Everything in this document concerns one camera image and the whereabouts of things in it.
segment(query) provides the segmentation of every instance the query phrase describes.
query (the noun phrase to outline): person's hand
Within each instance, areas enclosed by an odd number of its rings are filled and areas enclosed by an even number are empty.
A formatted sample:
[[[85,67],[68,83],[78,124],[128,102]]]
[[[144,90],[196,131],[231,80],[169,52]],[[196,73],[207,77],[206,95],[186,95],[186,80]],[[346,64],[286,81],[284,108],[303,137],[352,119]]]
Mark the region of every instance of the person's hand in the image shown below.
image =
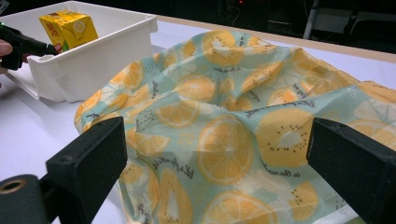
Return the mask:
[[[8,55],[11,52],[12,52],[12,46],[8,42],[0,39],[0,58]],[[0,75],[4,74],[6,71],[7,69],[0,67]]]

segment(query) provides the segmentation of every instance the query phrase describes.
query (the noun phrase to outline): black bracket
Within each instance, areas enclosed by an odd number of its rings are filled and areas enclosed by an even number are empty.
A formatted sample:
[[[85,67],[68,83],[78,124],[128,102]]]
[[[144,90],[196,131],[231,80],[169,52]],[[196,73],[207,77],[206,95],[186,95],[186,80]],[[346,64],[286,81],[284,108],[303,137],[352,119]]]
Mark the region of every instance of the black bracket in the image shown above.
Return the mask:
[[[18,175],[0,182],[0,220],[91,223],[126,161],[122,117],[99,122],[49,159],[40,180]]]
[[[46,44],[32,37],[23,35],[21,31],[0,24],[0,39],[12,45],[12,52],[3,56],[1,67],[18,70],[22,66],[23,54],[44,56],[57,55],[58,51],[51,44]]]
[[[396,152],[354,129],[314,119],[308,164],[367,223],[396,223]]]

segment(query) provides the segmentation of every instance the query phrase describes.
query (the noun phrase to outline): lemon slice print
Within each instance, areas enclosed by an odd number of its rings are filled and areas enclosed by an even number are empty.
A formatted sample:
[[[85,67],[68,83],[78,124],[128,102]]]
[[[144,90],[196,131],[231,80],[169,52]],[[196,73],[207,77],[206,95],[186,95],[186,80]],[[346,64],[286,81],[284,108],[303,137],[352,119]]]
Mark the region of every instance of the lemon slice print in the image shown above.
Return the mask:
[[[225,99],[220,104],[229,111],[236,111],[236,99],[233,95],[227,94]]]
[[[234,81],[231,77],[227,77],[225,78],[221,83],[220,83],[220,87],[219,87],[219,92],[220,94],[226,94],[230,91],[233,91],[233,87],[234,87]]]
[[[218,195],[206,208],[202,223],[277,223],[276,213],[262,201],[241,191]]]
[[[129,97],[129,92],[125,90],[125,87],[110,82],[102,88],[100,101],[107,104],[109,109],[116,110],[119,109]]]
[[[183,99],[156,110],[158,119],[172,128],[183,128],[191,125],[198,118],[200,104],[197,101]]]
[[[155,103],[157,101],[157,99],[150,99],[147,101],[144,101],[138,105],[134,105],[133,107],[131,107],[130,110],[125,111],[125,116],[124,116],[124,122],[126,124],[131,124],[131,123],[135,123],[136,120],[136,116],[142,112],[144,109],[146,109],[147,107],[149,107],[149,105],[152,105],[153,103]]]
[[[163,63],[163,67],[167,68],[175,63],[177,63],[177,53],[173,50],[170,51],[169,54],[165,55],[165,61]]]
[[[160,198],[155,174],[141,162],[131,160],[122,171],[119,181],[122,200],[131,203],[134,210],[125,209],[126,218],[145,220],[152,216]]]
[[[396,151],[396,127],[377,120],[358,119],[348,126]]]
[[[251,110],[252,103],[246,96],[240,96],[235,102],[236,110]]]
[[[170,142],[170,138],[155,134],[134,133],[132,141],[141,155],[159,156]]]
[[[134,137],[135,134],[136,134],[136,127],[130,128],[125,131],[126,145],[134,150],[137,149],[136,138]]]
[[[84,112],[94,108],[100,101],[101,95],[102,95],[102,90],[99,90],[96,93],[94,93],[90,98],[88,98],[85,102],[83,102],[81,105],[79,105],[76,115],[75,115],[75,119],[74,119],[74,122],[77,127],[80,126],[79,124],[81,123],[82,114]]]
[[[148,84],[140,87],[132,94],[131,97],[122,105],[122,108],[129,108],[133,105],[141,104],[149,98],[149,86]]]
[[[110,83],[124,86],[125,88],[134,90],[140,86],[144,78],[144,71],[141,62],[130,63],[114,76]]]
[[[121,114],[120,114],[119,111],[114,111],[114,112],[111,112],[111,113],[108,113],[108,114],[101,115],[100,117],[95,118],[95,119],[92,120],[91,126],[93,126],[94,124],[96,124],[96,123],[98,123],[98,122],[100,122],[102,120],[112,119],[112,118],[120,117],[120,116],[121,116]]]
[[[196,101],[209,102],[215,93],[215,83],[210,77],[193,74],[183,77],[174,91]]]
[[[253,145],[250,132],[231,115],[210,121],[200,133],[198,167],[209,181],[227,185],[250,169]]]
[[[316,66],[306,72],[306,76],[301,80],[301,86],[309,96],[335,91],[356,83],[356,78],[323,61],[317,61]]]
[[[373,81],[362,82],[359,88],[369,95],[381,102],[396,104],[396,91],[388,89]]]
[[[290,64],[300,74],[306,75],[311,72],[317,64],[318,59],[312,57],[303,49],[294,49],[291,52]]]

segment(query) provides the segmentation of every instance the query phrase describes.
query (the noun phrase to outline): finger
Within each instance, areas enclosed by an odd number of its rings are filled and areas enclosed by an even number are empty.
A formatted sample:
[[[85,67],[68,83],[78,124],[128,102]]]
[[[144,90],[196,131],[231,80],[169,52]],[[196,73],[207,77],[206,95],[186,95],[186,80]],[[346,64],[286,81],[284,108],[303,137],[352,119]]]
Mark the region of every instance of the finger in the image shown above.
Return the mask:
[[[0,41],[0,56],[8,55],[12,52],[12,46],[8,44],[8,42],[1,40]]]

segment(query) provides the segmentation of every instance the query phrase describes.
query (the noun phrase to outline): dark background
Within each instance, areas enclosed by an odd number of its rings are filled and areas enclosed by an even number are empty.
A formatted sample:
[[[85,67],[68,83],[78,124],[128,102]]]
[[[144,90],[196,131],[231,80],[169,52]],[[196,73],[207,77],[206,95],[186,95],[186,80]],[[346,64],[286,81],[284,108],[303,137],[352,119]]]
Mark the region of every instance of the dark background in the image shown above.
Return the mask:
[[[3,15],[64,1],[8,0]],[[302,38],[314,0],[80,0],[80,2]],[[396,15],[393,0],[321,0],[321,7]],[[314,30],[311,39],[396,53],[396,22],[362,22],[350,33]]]

